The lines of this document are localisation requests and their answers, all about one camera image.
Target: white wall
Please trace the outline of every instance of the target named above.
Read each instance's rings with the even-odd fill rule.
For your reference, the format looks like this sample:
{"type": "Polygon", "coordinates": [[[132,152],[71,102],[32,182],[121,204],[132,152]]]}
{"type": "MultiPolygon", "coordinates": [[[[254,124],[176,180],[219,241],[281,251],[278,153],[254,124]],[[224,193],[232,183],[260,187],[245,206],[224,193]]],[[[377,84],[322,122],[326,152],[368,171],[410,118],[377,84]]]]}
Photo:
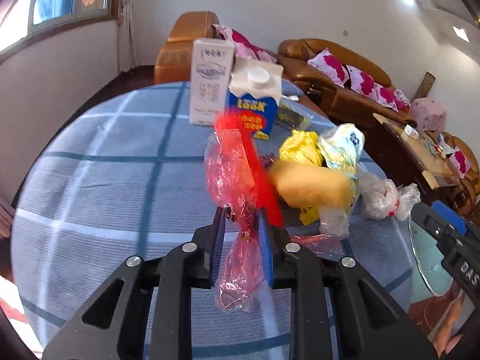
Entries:
{"type": "Polygon", "coordinates": [[[480,160],[480,67],[450,44],[439,48],[429,72],[436,78],[429,97],[447,111],[446,130],[469,145],[480,160]]]}
{"type": "Polygon", "coordinates": [[[117,21],[62,32],[0,64],[0,194],[11,201],[68,118],[118,75],[117,21]]]}
{"type": "Polygon", "coordinates": [[[278,50],[285,39],[332,40],[371,59],[413,96],[438,42],[417,6],[403,0],[133,0],[141,65],[157,58],[177,17],[211,10],[253,44],[278,50]],[[344,37],[342,32],[349,31],[344,37]]]}

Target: pink and white pillow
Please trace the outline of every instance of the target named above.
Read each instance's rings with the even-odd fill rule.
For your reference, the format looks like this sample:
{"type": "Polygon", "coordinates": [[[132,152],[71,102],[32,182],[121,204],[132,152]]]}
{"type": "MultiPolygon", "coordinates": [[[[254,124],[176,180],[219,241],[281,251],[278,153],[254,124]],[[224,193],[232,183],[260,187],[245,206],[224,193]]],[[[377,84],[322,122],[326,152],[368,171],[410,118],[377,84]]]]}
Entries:
{"type": "Polygon", "coordinates": [[[368,97],[369,99],[377,101],[374,79],[356,67],[347,65],[346,68],[350,73],[352,90],[360,95],[368,97]]]}
{"type": "Polygon", "coordinates": [[[465,157],[465,155],[462,153],[462,150],[460,150],[458,146],[455,147],[455,151],[450,156],[449,160],[462,179],[465,178],[467,172],[472,168],[472,164],[465,157]]]}
{"type": "Polygon", "coordinates": [[[213,26],[226,40],[234,43],[235,56],[237,58],[250,58],[257,61],[277,63],[277,60],[268,54],[267,51],[251,44],[240,32],[221,24],[214,24],[213,26]]]}
{"type": "Polygon", "coordinates": [[[410,100],[404,95],[402,90],[400,89],[395,89],[394,91],[395,95],[395,104],[397,105],[397,108],[399,111],[410,111],[412,105],[410,103],[410,100]]]}
{"type": "Polygon", "coordinates": [[[390,88],[375,83],[375,93],[377,95],[378,104],[398,112],[397,104],[395,104],[395,94],[390,88]]]}
{"type": "Polygon", "coordinates": [[[345,83],[350,79],[347,70],[328,49],[323,50],[320,54],[316,55],[316,57],[309,59],[307,63],[320,70],[330,78],[335,85],[341,88],[344,88],[345,83]]]}

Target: table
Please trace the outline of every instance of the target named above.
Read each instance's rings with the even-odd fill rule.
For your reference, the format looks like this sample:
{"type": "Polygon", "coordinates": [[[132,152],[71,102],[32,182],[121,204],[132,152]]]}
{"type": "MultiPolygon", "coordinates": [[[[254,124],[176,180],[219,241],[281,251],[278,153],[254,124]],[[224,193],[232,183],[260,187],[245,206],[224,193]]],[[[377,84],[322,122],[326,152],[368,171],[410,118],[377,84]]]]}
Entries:
{"type": "Polygon", "coordinates": [[[373,114],[375,123],[368,132],[365,150],[396,185],[415,183],[424,203],[436,200],[451,204],[453,189],[459,185],[458,177],[448,161],[430,154],[424,139],[409,137],[404,126],[384,116],[373,114]]]}
{"type": "MultiPolygon", "coordinates": [[[[215,205],[206,190],[203,154],[213,130],[188,123],[188,102],[186,82],[111,99],[68,126],[33,166],[16,211],[12,260],[42,345],[128,256],[163,256],[212,223],[215,205]]],[[[318,133],[334,126],[311,113],[318,133]]],[[[278,151],[288,135],[275,125],[270,140],[256,140],[259,153],[278,151]]],[[[365,153],[360,166],[385,176],[365,153]]],[[[301,226],[297,211],[287,209],[284,216],[291,234],[318,231],[318,223],[301,226]]],[[[236,232],[228,223],[223,258],[236,232]]],[[[364,220],[358,204],[350,232],[345,252],[406,309],[414,261],[407,223],[364,220]]],[[[213,291],[194,290],[191,325],[196,358],[287,359],[290,291],[263,287],[251,313],[224,314],[213,291]]]]}

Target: leather armchair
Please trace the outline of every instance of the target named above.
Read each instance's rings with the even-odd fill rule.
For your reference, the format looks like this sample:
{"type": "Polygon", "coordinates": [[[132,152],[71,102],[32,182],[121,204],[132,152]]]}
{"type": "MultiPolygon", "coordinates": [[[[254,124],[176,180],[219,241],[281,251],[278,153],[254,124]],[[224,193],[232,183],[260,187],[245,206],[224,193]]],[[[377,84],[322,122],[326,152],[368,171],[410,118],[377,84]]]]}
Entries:
{"type": "Polygon", "coordinates": [[[212,24],[218,24],[213,12],[186,12],[177,19],[155,63],[155,84],[190,81],[193,41],[215,38],[212,24]]]}
{"type": "Polygon", "coordinates": [[[325,48],[342,64],[355,66],[370,74],[376,83],[395,88],[380,67],[339,44],[322,39],[284,40],[278,48],[278,63],[283,66],[285,74],[330,118],[370,128],[374,123],[373,114],[376,113],[400,124],[417,126],[408,112],[396,113],[351,89],[340,88],[325,74],[307,64],[309,59],[325,48]]]}
{"type": "MultiPolygon", "coordinates": [[[[438,143],[437,131],[427,131],[426,134],[435,142],[438,143]]],[[[477,203],[477,196],[480,194],[480,170],[477,159],[468,145],[459,137],[443,132],[443,139],[446,144],[455,149],[459,147],[466,159],[471,163],[472,168],[465,175],[465,179],[459,179],[460,185],[453,191],[452,194],[452,208],[455,212],[462,216],[467,216],[475,209],[477,203]]]]}

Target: silver screw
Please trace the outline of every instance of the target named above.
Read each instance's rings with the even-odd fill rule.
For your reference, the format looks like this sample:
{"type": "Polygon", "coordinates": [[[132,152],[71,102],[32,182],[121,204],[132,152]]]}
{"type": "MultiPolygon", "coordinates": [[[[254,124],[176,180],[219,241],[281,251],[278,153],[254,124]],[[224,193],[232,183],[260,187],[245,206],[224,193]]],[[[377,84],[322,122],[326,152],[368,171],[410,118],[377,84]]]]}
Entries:
{"type": "Polygon", "coordinates": [[[300,245],[294,242],[285,245],[285,250],[290,253],[297,253],[300,250],[300,245]]]}
{"type": "Polygon", "coordinates": [[[197,250],[197,244],[194,244],[193,242],[187,242],[186,244],[183,244],[181,249],[184,252],[191,253],[197,250]]]}
{"type": "Polygon", "coordinates": [[[127,259],[127,265],[129,267],[134,267],[134,266],[137,266],[138,264],[140,264],[142,262],[142,259],[138,256],[131,256],[127,259]]]}
{"type": "Polygon", "coordinates": [[[355,266],[355,264],[356,264],[355,260],[352,259],[351,257],[342,258],[342,265],[345,268],[353,268],[355,266]]]}

